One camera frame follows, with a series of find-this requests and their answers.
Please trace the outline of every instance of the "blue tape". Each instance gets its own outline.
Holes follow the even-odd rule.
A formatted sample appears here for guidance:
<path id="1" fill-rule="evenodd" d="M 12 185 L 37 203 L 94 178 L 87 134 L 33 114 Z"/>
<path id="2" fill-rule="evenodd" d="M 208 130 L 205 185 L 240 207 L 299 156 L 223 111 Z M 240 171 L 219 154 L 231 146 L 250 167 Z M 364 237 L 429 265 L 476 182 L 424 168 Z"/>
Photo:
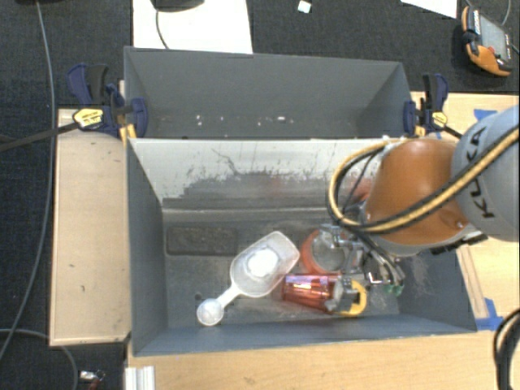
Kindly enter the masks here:
<path id="1" fill-rule="evenodd" d="M 488 318 L 476 319 L 475 322 L 477 324 L 477 329 L 479 331 L 496 331 L 496 329 L 500 326 L 503 317 L 498 316 L 495 310 L 495 304 L 493 300 L 484 298 L 486 302 L 487 312 L 489 313 Z"/>
<path id="2" fill-rule="evenodd" d="M 498 111 L 496 110 L 480 110 L 478 108 L 475 108 L 473 110 L 474 117 L 480 121 L 481 119 L 485 119 L 489 115 L 496 114 Z"/>

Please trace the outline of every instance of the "power cord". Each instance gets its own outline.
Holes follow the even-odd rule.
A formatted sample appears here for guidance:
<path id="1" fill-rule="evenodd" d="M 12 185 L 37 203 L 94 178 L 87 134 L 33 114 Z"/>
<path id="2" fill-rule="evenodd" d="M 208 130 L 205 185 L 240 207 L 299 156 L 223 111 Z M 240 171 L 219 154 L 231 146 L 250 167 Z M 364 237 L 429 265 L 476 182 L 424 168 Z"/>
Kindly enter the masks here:
<path id="1" fill-rule="evenodd" d="M 514 350 L 520 339 L 520 309 L 502 321 L 495 333 L 493 356 L 496 364 L 496 382 L 499 390 L 513 390 L 510 384 Z"/>
<path id="2" fill-rule="evenodd" d="M 37 13 L 38 13 L 38 20 L 40 22 L 40 28 L 41 28 L 41 35 L 43 38 L 43 46 L 45 49 L 45 60 L 47 62 L 47 71 L 49 74 L 49 82 L 50 82 L 50 109 L 51 109 L 51 128 L 52 130 L 56 127 L 56 96 L 54 93 L 54 74 L 52 70 L 52 63 L 50 61 L 50 51 L 49 51 L 49 43 L 47 41 L 47 34 L 46 34 L 46 28 L 45 24 L 43 22 L 43 16 L 41 14 L 41 7 L 38 0 L 35 0 Z M 50 218 L 50 206 L 52 202 L 52 188 L 53 188 L 53 181 L 54 181 L 54 142 L 55 142 L 55 136 L 52 136 L 50 139 L 50 156 L 49 156 L 49 173 L 48 173 L 48 182 L 47 182 L 47 194 L 46 194 L 46 200 L 45 200 L 45 210 L 43 214 L 43 220 L 41 223 L 41 233 L 40 233 L 40 240 L 38 242 L 37 246 L 37 253 L 34 261 L 34 265 L 32 267 L 31 276 L 29 278 L 28 286 L 24 294 L 24 299 L 22 300 L 22 303 L 18 309 L 18 313 L 15 317 L 15 321 L 13 322 L 11 328 L 6 329 L 0 329 L 1 333 L 7 333 L 6 341 L 4 342 L 2 349 L 0 350 L 0 362 L 2 361 L 7 348 L 9 347 L 9 344 L 12 341 L 12 338 L 15 334 L 25 334 L 30 336 L 36 336 L 43 339 L 47 339 L 47 336 L 44 334 L 41 334 L 40 332 L 36 331 L 29 331 L 24 329 L 18 329 L 18 324 L 20 323 L 20 319 L 22 318 L 22 315 L 25 310 L 25 306 L 27 305 L 28 299 L 31 295 L 31 292 L 33 290 L 34 281 L 37 276 L 38 267 L 40 266 L 41 256 L 43 254 L 43 246 L 45 244 L 45 238 L 46 238 L 46 232 L 47 232 L 47 225 Z M 65 354 L 69 357 L 69 360 L 71 361 L 72 368 L 74 369 L 74 384 L 72 386 L 72 389 L 77 388 L 78 379 L 77 379 L 77 368 L 76 363 L 74 361 L 74 358 L 66 350 L 64 347 L 61 347 L 61 350 L 65 352 Z"/>
<path id="3" fill-rule="evenodd" d="M 161 28 L 159 27 L 159 10 L 155 9 L 155 28 L 157 29 L 157 34 L 161 39 L 162 44 L 164 45 L 164 49 L 170 49 L 166 41 L 164 40 L 163 34 L 161 33 Z"/>

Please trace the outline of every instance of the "yellow tag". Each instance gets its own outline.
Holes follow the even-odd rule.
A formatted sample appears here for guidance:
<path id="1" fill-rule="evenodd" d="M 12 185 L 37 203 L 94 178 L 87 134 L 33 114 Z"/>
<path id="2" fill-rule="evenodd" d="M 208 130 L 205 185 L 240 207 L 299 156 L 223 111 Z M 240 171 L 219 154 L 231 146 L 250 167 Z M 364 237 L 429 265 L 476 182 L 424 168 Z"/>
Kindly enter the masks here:
<path id="1" fill-rule="evenodd" d="M 72 118 L 82 130 L 95 130 L 103 125 L 103 110 L 84 108 L 75 113 Z"/>
<path id="2" fill-rule="evenodd" d="M 419 136 L 419 137 L 426 136 L 426 129 L 423 127 L 415 126 L 415 136 Z"/>
<path id="3" fill-rule="evenodd" d="M 442 128 L 448 122 L 448 117 L 446 117 L 446 114 L 443 113 L 442 111 L 436 111 L 435 113 L 433 113 L 431 115 L 431 117 L 433 118 L 433 122 L 435 123 L 435 125 L 442 127 Z"/>

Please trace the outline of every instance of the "label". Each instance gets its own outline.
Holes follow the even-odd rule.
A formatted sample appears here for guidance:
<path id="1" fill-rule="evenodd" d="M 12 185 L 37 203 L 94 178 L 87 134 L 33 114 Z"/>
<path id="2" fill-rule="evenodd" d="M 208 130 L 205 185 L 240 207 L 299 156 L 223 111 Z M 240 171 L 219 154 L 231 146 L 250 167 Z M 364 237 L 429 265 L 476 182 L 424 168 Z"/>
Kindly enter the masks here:
<path id="1" fill-rule="evenodd" d="M 103 125 L 103 110 L 84 108 L 76 112 L 72 118 L 81 130 L 97 130 Z"/>

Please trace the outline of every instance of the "gray bin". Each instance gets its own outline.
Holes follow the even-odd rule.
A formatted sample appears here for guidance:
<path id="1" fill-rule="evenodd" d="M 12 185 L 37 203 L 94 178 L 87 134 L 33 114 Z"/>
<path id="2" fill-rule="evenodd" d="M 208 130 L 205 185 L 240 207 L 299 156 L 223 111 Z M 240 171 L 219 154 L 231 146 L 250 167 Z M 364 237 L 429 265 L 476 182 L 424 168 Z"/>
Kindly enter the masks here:
<path id="1" fill-rule="evenodd" d="M 212 68 L 202 68 L 206 62 Z M 288 68 L 280 69 L 282 64 Z M 476 329 L 457 257 L 450 253 L 435 257 L 425 253 L 403 260 L 407 274 L 403 294 L 395 298 L 375 289 L 361 318 L 334 317 L 282 301 L 277 288 L 265 298 L 238 298 L 216 327 L 197 322 L 198 304 L 228 287 L 229 267 L 240 251 L 274 230 L 299 245 L 319 224 L 330 222 L 325 192 L 333 170 L 347 154 L 375 141 L 351 138 L 401 134 L 405 93 L 410 97 L 401 65 L 126 49 L 125 66 L 127 97 L 145 97 L 150 113 L 147 137 L 130 140 L 127 147 L 134 355 L 260 349 Z M 306 105 L 309 98 L 296 101 L 297 113 L 291 110 L 295 93 L 309 95 L 297 85 L 283 91 L 281 82 L 299 79 L 291 74 L 302 70 L 307 82 L 313 80 L 309 75 L 314 70 L 326 78 L 328 68 L 334 79 L 312 84 L 317 91 L 313 97 L 327 99 L 320 111 Z M 276 82 L 266 79 L 270 70 Z M 225 76 L 228 83 L 233 79 L 234 85 L 244 88 L 237 92 L 236 86 L 223 85 L 217 76 Z M 371 82 L 371 94 L 363 89 L 357 97 L 351 85 L 364 79 L 368 85 L 369 76 L 379 81 Z M 193 86 L 198 81 L 204 84 Z M 343 92 L 339 91 L 341 81 Z M 335 85 L 333 91 L 329 84 Z M 219 87 L 219 92 L 209 86 Z M 189 89 L 196 94 L 183 97 L 179 106 L 177 96 Z M 271 102 L 262 104 L 254 89 L 266 90 Z M 346 93 L 349 102 L 343 99 Z M 246 103 L 247 94 L 257 102 L 244 110 L 242 120 L 231 120 L 240 116 L 235 100 Z M 372 110 L 374 105 L 388 108 Z M 260 108 L 271 110 L 261 115 Z M 282 116 L 284 123 L 275 121 Z M 367 118 L 375 116 L 378 118 L 372 121 Z M 258 125 L 258 117 L 264 118 L 262 125 Z M 336 117 L 336 121 L 324 117 Z"/>

